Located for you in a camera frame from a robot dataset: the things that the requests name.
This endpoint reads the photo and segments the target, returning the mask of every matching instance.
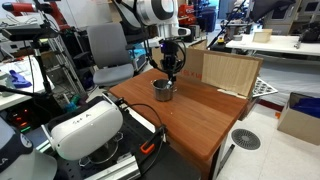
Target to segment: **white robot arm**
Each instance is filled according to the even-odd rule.
[[[190,30],[179,27],[177,0],[112,0],[123,21],[133,29],[157,25],[163,39],[188,36]]]

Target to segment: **metal pot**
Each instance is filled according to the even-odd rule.
[[[165,102],[172,99],[173,92],[176,89],[172,82],[167,79],[158,79],[151,82],[154,89],[154,98],[158,101]]]

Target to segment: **floor drain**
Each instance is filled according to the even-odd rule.
[[[256,150],[261,144],[258,136],[245,129],[234,130],[231,137],[238,146],[248,150]]]

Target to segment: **white desk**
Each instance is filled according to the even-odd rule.
[[[252,42],[252,39],[253,35],[243,35],[242,41],[230,41],[226,47],[320,56],[320,44],[317,43],[301,43],[300,48],[296,49],[294,45],[298,42],[298,36],[271,36],[270,41],[267,43]]]
[[[30,57],[30,59],[34,77],[34,92],[44,92],[43,78],[41,76],[39,64],[34,57]],[[6,73],[9,73],[10,70],[15,70],[17,73],[20,73],[22,76],[24,76],[26,80],[32,83],[31,69],[28,57],[25,57],[24,60],[20,62],[6,64],[0,63],[0,70]],[[48,80],[50,82],[51,88],[53,89],[54,85],[49,78]],[[19,90],[32,92],[33,86],[30,86],[28,88],[21,88]],[[14,94],[9,97],[0,96],[0,110],[14,106],[28,99],[31,99],[31,97],[20,94]]]

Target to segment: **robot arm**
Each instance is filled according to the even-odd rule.
[[[163,39],[188,36],[190,30],[179,27],[177,0],[112,0],[124,23],[132,29],[157,25]]]
[[[32,3],[8,2],[3,3],[2,8],[6,11],[11,12],[15,16],[21,16],[21,12],[38,12],[38,10],[41,9],[44,13],[50,14],[56,20],[60,30],[70,28],[55,2],[50,2],[50,4],[40,4],[40,7],[37,7],[36,4]]]

